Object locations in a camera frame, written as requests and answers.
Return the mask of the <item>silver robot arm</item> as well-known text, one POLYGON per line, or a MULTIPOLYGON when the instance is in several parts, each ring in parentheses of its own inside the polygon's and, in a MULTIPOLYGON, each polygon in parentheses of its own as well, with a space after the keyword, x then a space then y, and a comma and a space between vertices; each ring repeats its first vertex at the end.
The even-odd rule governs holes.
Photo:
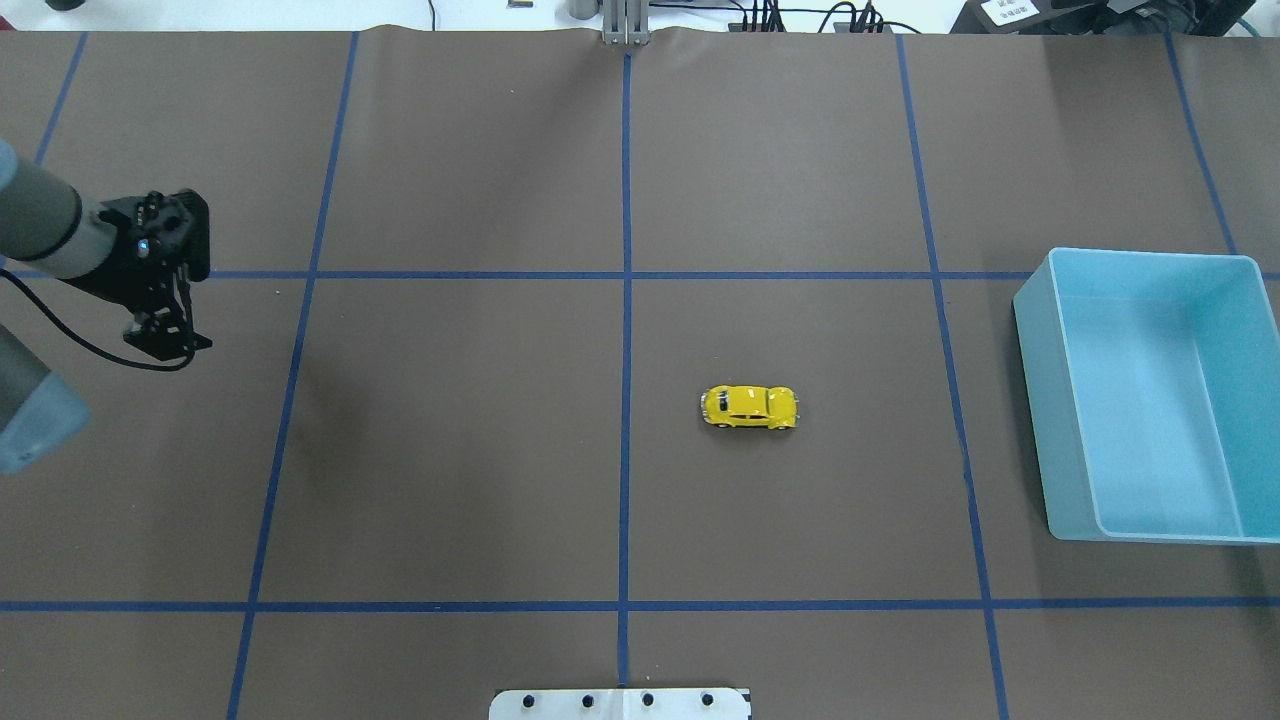
MULTIPOLYGON (((142 372, 186 369, 212 341, 195 325, 191 288, 211 270, 211 214, 193 190, 92 202, 70 183, 1 146, 1 246, 23 264, 123 307, 131 360, 73 331, 19 275, 3 279, 92 355, 142 372)), ((1 331, 1 469, 23 471, 83 429, 90 406, 10 329, 1 331)))

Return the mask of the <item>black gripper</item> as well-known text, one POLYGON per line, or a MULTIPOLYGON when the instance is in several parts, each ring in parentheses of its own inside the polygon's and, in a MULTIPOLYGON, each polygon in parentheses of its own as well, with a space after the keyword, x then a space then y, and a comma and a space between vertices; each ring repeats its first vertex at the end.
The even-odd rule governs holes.
POLYGON ((97 219, 115 231, 104 297, 132 311, 123 340, 157 361, 192 360, 212 341, 195 329, 193 283, 207 279, 210 209, 195 190, 106 201, 97 219))

